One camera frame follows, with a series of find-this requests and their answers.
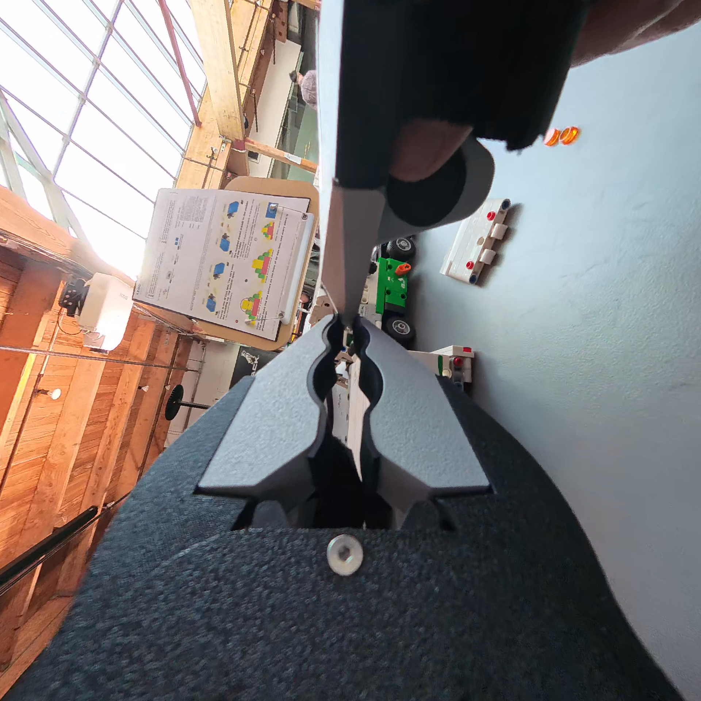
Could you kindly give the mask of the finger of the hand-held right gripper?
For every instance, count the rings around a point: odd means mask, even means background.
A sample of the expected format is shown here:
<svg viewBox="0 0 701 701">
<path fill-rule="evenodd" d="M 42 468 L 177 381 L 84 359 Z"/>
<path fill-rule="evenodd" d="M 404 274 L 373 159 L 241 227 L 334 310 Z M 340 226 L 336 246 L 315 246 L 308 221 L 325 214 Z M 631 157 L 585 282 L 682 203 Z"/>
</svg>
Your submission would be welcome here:
<svg viewBox="0 0 701 701">
<path fill-rule="evenodd" d="M 321 280 L 343 323 L 351 326 L 360 307 L 369 259 L 385 206 L 378 190 L 347 188 L 341 165 L 340 80 L 344 1 L 323 1 L 318 28 Z"/>
</svg>

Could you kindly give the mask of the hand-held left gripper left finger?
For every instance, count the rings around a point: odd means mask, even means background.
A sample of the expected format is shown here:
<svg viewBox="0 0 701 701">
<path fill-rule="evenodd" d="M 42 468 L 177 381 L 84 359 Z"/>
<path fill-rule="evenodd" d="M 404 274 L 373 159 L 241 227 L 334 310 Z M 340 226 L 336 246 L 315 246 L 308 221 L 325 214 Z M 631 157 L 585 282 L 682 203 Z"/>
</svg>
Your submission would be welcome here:
<svg viewBox="0 0 701 701">
<path fill-rule="evenodd" d="M 338 526 L 338 439 L 325 400 L 336 382 L 338 315 L 329 315 L 252 378 L 197 485 L 245 500 L 234 529 L 259 505 L 296 525 Z"/>
</svg>

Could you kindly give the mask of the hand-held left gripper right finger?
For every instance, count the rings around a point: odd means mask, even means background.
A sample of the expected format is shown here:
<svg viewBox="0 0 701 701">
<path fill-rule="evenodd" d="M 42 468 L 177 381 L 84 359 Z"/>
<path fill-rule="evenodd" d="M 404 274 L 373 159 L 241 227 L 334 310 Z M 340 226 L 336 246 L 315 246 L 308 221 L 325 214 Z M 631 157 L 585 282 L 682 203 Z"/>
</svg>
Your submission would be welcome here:
<svg viewBox="0 0 701 701">
<path fill-rule="evenodd" d="M 417 504 L 491 493 L 440 378 L 369 321 L 353 328 L 352 456 L 364 527 L 397 529 Z"/>
</svg>

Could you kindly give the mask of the white lego panel with pins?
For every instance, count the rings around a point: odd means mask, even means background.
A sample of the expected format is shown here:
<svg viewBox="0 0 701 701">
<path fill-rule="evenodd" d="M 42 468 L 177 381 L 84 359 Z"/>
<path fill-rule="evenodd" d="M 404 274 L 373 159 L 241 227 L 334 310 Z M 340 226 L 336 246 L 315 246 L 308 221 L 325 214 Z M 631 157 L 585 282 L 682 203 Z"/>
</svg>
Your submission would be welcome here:
<svg viewBox="0 0 701 701">
<path fill-rule="evenodd" d="M 505 219 L 512 203 L 509 198 L 488 198 L 460 223 L 440 273 L 476 285 L 482 269 L 495 258 L 494 243 L 507 232 Z"/>
</svg>

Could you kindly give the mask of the person's right forearm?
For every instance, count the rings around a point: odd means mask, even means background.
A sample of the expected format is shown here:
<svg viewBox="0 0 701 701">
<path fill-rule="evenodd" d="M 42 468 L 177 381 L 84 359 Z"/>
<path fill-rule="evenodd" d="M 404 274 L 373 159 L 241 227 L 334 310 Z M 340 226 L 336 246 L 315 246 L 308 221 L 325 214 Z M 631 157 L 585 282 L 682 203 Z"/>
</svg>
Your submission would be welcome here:
<svg viewBox="0 0 701 701">
<path fill-rule="evenodd" d="M 642 46 L 700 21 L 700 1 L 595 1 L 571 67 Z"/>
</svg>

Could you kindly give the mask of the person's right hand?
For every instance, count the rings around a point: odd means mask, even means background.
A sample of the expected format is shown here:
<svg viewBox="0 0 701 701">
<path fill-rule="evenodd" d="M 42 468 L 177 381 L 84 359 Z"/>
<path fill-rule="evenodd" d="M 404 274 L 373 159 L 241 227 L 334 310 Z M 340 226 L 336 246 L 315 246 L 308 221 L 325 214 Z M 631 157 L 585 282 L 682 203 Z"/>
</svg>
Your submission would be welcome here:
<svg viewBox="0 0 701 701">
<path fill-rule="evenodd" d="M 471 132 L 471 126 L 445 120 L 409 120 L 393 143 L 390 176 L 406 182 L 429 178 L 460 150 Z"/>
</svg>

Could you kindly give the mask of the black round disc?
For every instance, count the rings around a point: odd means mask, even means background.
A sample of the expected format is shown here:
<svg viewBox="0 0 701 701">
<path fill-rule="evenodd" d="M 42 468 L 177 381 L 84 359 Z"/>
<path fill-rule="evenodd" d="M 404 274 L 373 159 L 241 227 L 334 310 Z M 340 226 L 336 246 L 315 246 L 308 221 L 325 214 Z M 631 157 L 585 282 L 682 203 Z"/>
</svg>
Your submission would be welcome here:
<svg viewBox="0 0 701 701">
<path fill-rule="evenodd" d="M 180 411 L 180 408 L 186 407 L 188 409 L 200 409 L 208 410 L 210 405 L 202 405 L 197 402 L 185 401 L 184 400 L 184 387 L 183 385 L 176 385 L 169 397 L 168 401 L 165 403 L 164 417 L 166 421 L 172 421 Z"/>
</svg>

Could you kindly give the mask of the wooden clipboard with instruction sheet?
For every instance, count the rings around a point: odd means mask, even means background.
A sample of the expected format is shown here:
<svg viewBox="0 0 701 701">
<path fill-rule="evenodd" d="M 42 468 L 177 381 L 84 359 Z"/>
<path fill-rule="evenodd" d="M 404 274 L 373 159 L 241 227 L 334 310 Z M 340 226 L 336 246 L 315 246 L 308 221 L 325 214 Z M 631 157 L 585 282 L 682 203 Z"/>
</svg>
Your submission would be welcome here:
<svg viewBox="0 0 701 701">
<path fill-rule="evenodd" d="M 279 349 L 292 336 L 319 212 L 307 181 L 161 188 L 133 298 L 212 337 Z"/>
</svg>

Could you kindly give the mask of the white mounted device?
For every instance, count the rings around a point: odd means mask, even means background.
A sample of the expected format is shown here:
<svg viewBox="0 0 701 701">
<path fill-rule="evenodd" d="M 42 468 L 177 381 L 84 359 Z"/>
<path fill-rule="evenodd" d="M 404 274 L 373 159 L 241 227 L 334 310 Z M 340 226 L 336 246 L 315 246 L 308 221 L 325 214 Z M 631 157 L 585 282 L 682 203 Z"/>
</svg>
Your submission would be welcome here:
<svg viewBox="0 0 701 701">
<path fill-rule="evenodd" d="M 95 273 L 89 280 L 69 280 L 59 305 L 76 320 L 83 334 L 83 346 L 106 354 L 123 340 L 133 308 L 134 286 L 119 277 Z"/>
</svg>

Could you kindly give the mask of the black pole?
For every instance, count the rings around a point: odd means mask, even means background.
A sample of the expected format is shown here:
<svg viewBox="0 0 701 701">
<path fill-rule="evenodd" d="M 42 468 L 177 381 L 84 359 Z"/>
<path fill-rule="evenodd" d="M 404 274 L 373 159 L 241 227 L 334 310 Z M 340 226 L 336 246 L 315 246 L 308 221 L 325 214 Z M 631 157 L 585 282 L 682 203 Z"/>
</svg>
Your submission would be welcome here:
<svg viewBox="0 0 701 701">
<path fill-rule="evenodd" d="M 49 556 L 82 534 L 84 530 L 97 521 L 99 516 L 100 508 L 98 506 L 89 507 L 1 568 L 1 595 L 4 595 L 40 564 L 43 564 Z"/>
</svg>

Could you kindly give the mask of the skylight window row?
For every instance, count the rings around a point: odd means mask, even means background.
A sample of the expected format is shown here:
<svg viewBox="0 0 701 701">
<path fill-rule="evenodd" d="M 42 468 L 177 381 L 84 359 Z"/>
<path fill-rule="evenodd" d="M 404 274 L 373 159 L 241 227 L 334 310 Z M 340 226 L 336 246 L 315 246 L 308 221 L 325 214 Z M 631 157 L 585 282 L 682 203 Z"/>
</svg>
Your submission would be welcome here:
<svg viewBox="0 0 701 701">
<path fill-rule="evenodd" d="M 138 274 L 206 86 L 189 1 L 1 2 L 1 185 Z"/>
</svg>

